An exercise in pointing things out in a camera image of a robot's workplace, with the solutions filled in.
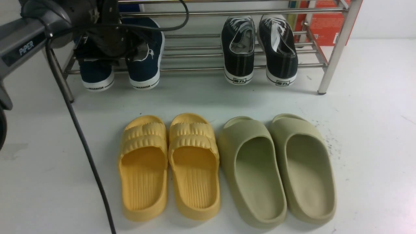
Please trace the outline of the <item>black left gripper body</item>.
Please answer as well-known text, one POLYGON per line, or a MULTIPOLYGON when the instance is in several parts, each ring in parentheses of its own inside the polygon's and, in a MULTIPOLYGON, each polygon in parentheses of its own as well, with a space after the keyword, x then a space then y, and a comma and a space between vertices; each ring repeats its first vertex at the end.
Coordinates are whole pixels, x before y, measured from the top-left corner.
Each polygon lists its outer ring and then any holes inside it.
MULTIPOLYGON (((98 0, 99 18, 97 25, 121 25, 117 0, 98 0)), ((87 40, 74 51, 78 62, 103 62, 119 64, 120 58, 132 62, 139 58, 139 47, 153 45, 151 32, 127 29, 119 26, 92 28, 86 31, 87 40)))

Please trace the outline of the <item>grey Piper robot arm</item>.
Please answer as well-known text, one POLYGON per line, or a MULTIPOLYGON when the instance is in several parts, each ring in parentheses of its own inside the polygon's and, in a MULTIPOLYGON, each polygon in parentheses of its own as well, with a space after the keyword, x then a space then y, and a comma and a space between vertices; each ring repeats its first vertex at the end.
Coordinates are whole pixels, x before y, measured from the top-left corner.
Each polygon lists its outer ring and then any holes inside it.
POLYGON ((86 35, 92 45, 75 50, 80 60, 103 59, 114 63, 131 57, 149 36, 123 24, 117 0, 27 0, 21 17, 1 25, 1 146, 7 136, 4 111, 13 107, 4 79, 53 38, 51 48, 61 48, 86 35))

